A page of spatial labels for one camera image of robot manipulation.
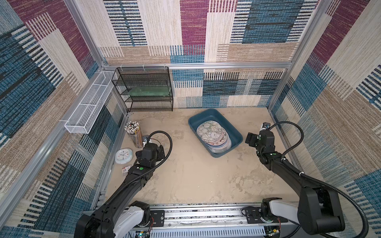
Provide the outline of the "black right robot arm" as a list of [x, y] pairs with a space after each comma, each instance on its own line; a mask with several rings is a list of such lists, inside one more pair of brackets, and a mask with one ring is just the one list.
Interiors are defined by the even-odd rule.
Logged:
[[303, 178], [303, 173], [297, 172], [275, 150], [271, 131], [248, 133], [245, 143], [254, 147], [260, 162], [281, 177], [299, 196], [297, 205], [280, 198], [263, 199], [260, 211], [263, 220], [271, 221], [276, 217], [283, 217], [299, 224], [309, 235], [341, 232], [345, 229], [338, 193], [326, 185]]

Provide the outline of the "teal plastic storage box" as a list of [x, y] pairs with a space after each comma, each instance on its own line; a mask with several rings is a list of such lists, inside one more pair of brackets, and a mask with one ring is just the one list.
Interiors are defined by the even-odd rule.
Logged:
[[[201, 125], [201, 123], [204, 123], [206, 121], [216, 121], [220, 123], [220, 125], [222, 125], [222, 127], [227, 131], [230, 141], [232, 142], [232, 146], [229, 149], [227, 149], [226, 151], [222, 153], [216, 154], [212, 152], [211, 148], [209, 148], [207, 144], [201, 139], [201, 137], [198, 136], [196, 129]], [[243, 141], [243, 136], [240, 134], [240, 132], [216, 109], [207, 109], [201, 113], [198, 113], [190, 117], [188, 120], [188, 124], [191, 130], [194, 132], [194, 134], [198, 138], [198, 140], [204, 146], [204, 148], [214, 158], [219, 158], [225, 155], [226, 153], [238, 147], [238, 145], [241, 144]]]

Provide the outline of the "pink checkered bunny coaster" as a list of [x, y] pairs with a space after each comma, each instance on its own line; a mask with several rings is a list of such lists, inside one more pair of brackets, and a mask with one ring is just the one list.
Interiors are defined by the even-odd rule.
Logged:
[[228, 139], [226, 141], [226, 143], [223, 145], [223, 147], [221, 148], [210, 148], [210, 150], [215, 153], [215, 154], [222, 154], [224, 152], [226, 152], [227, 150], [229, 150], [232, 146], [232, 142], [231, 142], [231, 139]]

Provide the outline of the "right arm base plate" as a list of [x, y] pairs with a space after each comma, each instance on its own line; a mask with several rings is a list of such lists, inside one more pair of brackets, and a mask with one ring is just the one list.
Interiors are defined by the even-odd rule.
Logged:
[[246, 206], [241, 209], [241, 214], [246, 218], [248, 224], [265, 224], [265, 223], [288, 223], [288, 219], [283, 217], [276, 217], [266, 220], [261, 217], [260, 208], [253, 206]]

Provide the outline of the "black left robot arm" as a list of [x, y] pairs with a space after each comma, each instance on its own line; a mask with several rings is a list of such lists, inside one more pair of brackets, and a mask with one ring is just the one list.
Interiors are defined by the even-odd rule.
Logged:
[[148, 143], [136, 152], [136, 161], [114, 194], [91, 215], [82, 215], [75, 227], [75, 238], [115, 238], [114, 228], [122, 212], [134, 196], [147, 184], [155, 169], [163, 164], [165, 156], [162, 145]]

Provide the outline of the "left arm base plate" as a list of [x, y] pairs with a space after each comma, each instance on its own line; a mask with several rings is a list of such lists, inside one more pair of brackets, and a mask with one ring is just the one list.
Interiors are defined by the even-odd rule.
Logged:
[[164, 227], [165, 211], [164, 210], [150, 210], [143, 213], [143, 220], [139, 227]]

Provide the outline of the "white butterfly coaster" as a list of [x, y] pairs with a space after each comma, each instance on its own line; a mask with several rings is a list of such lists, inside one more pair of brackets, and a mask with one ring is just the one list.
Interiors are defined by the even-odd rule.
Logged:
[[228, 140], [228, 133], [224, 131], [220, 139], [218, 139], [216, 142], [211, 142], [208, 145], [211, 147], [222, 146], [223, 144], [226, 143], [227, 140]]

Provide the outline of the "green white cabbage coaster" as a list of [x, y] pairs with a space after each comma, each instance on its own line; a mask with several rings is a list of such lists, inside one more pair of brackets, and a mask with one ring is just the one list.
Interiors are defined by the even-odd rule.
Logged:
[[222, 135], [222, 126], [216, 121], [206, 121], [196, 129], [197, 135], [205, 143], [215, 143]]

